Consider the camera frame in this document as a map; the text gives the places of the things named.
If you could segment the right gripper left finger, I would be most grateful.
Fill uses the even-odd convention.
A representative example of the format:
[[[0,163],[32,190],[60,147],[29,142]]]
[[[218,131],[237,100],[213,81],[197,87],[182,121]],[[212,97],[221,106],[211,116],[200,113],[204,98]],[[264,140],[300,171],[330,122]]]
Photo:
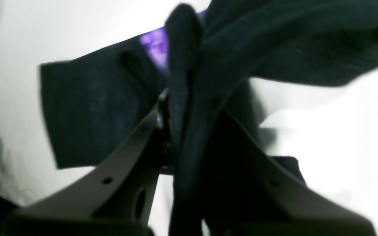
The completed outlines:
[[[93,171],[15,211],[5,236],[152,236],[148,219],[158,176],[170,164],[168,95]]]

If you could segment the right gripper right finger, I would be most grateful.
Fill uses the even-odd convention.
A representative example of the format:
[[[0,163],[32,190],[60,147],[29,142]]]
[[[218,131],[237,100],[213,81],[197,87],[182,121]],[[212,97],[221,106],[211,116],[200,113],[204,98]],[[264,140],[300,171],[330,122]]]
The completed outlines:
[[[298,162],[282,166],[223,113],[205,152],[205,220],[213,236],[375,236],[363,216],[315,193]]]

